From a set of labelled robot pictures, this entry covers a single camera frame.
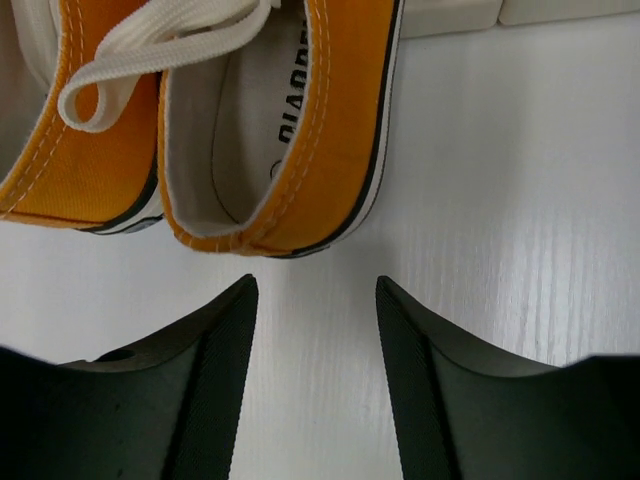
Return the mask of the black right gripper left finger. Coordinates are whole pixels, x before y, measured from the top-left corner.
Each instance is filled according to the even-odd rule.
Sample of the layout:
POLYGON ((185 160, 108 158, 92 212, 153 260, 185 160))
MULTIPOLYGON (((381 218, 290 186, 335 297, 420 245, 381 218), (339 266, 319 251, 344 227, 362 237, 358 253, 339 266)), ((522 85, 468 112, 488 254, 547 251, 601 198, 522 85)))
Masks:
POLYGON ((1 352, 5 479, 225 479, 252 350, 258 287, 214 300, 94 361, 1 352))

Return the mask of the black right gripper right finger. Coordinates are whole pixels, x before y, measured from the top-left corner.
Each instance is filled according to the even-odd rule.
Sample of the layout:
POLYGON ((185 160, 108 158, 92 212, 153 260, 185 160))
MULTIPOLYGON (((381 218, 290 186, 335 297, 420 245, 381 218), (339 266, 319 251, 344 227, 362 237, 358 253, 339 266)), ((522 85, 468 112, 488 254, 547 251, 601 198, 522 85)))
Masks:
POLYGON ((376 284, 406 479, 635 479, 639 359, 554 367, 469 333, 392 279, 376 284))

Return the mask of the orange canvas sneaker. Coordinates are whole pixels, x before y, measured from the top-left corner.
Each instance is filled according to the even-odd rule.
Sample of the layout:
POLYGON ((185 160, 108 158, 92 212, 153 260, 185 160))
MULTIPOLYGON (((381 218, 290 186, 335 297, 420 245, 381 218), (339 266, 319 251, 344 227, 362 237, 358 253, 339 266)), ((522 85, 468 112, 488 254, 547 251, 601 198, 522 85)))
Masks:
POLYGON ((115 125, 159 74, 164 215, 201 252, 295 258, 349 235, 384 171, 400 1, 148 1, 64 85, 64 122, 115 125))
POLYGON ((143 76, 115 125, 77 131, 58 97, 139 1, 1 4, 1 217, 112 235, 163 217, 157 180, 158 84, 143 76))

